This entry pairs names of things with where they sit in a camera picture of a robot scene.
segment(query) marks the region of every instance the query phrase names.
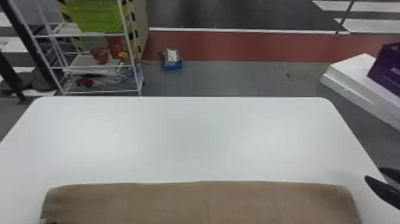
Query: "white platform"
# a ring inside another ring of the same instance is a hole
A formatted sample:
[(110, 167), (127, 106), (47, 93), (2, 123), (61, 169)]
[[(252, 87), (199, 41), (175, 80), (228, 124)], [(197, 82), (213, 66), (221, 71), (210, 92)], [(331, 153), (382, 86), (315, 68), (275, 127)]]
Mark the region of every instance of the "white platform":
[(367, 77), (374, 62), (374, 57), (361, 54), (332, 64), (321, 83), (400, 130), (400, 98)]
[(364, 175), (383, 180), (326, 99), (42, 97), (0, 142), (0, 223), (37, 223), (60, 185), (289, 181), (343, 185), (363, 224), (398, 224)]

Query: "shelf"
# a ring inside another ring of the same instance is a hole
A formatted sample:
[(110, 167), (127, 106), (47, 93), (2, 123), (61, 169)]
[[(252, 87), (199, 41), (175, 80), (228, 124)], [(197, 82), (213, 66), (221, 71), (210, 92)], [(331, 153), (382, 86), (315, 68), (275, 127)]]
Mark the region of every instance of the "shelf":
[(70, 63), (69, 66), (63, 67), (56, 62), (51, 68), (62, 69), (64, 72), (72, 74), (95, 73), (114, 75), (111, 70), (115, 70), (120, 67), (132, 67), (129, 62), (121, 63), (120, 60), (113, 59), (111, 55), (108, 56), (108, 62), (106, 64), (97, 64), (93, 56), (90, 54), (65, 55), (65, 59), (68, 61), (68, 63)]
[(135, 82), (134, 76), (122, 78), (121, 76), (99, 76), (92, 77), (93, 86), (77, 86), (76, 80), (79, 76), (68, 79), (64, 84), (64, 91), (67, 94), (93, 94), (104, 92), (139, 92), (143, 84), (143, 79), (139, 79), (139, 84)]
[(36, 38), (48, 38), (50, 36), (60, 37), (79, 37), (79, 36), (124, 36), (125, 33), (99, 33), (99, 32), (82, 32), (76, 23), (60, 23), (55, 26), (50, 35), (36, 35)]

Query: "yellow object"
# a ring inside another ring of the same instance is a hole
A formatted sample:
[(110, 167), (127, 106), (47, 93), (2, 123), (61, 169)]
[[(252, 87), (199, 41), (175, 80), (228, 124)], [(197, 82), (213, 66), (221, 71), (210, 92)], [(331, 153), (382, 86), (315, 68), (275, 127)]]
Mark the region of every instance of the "yellow object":
[(120, 58), (120, 60), (122, 62), (128, 62), (129, 58), (128, 58), (128, 53), (126, 53), (125, 51), (121, 51), (118, 53), (118, 58)]

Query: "red object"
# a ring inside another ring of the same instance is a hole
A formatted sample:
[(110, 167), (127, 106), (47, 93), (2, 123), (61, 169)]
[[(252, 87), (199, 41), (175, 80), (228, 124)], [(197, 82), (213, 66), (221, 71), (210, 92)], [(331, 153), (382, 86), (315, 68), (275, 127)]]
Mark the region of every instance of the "red object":
[(90, 50), (90, 53), (98, 64), (106, 64), (108, 62), (107, 48), (93, 48)]
[(124, 45), (121, 38), (107, 38), (108, 49), (113, 59), (118, 59), (118, 54), (124, 51)]
[(80, 79), (76, 80), (76, 85), (77, 86), (83, 85), (87, 88), (90, 88), (93, 86), (93, 81), (92, 81), (92, 79), (89, 79), (89, 78), (80, 78)]

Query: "white box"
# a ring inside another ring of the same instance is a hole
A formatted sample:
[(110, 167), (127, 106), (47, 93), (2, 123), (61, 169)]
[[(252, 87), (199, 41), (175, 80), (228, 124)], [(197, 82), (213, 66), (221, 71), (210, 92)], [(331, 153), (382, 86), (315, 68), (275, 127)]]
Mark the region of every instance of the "white box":
[(400, 98), (369, 77), (375, 58), (361, 54), (329, 66), (320, 82), (400, 130)]

